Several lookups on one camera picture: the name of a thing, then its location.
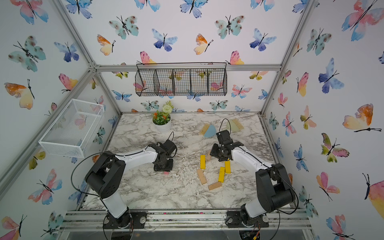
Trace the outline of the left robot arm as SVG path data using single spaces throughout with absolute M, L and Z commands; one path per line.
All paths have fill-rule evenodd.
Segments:
M 107 214 L 104 229 L 143 229 L 147 214 L 132 213 L 123 201 L 118 188 L 127 170 L 145 164 L 153 164 L 155 172 L 170 172 L 173 169 L 177 146 L 170 140 L 163 144 L 150 144 L 142 150 L 114 154 L 106 151 L 85 176 L 85 182 L 104 203 Z

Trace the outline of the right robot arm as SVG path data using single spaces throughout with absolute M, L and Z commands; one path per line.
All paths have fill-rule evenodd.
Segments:
M 227 130 L 216 133 L 218 143 L 210 155 L 220 162 L 234 161 L 255 174 L 257 196 L 241 206 L 240 221 L 246 227 L 268 227 L 263 221 L 272 213 L 296 201 L 297 194 L 282 164 L 271 164 L 250 152 L 241 142 L 234 142 Z

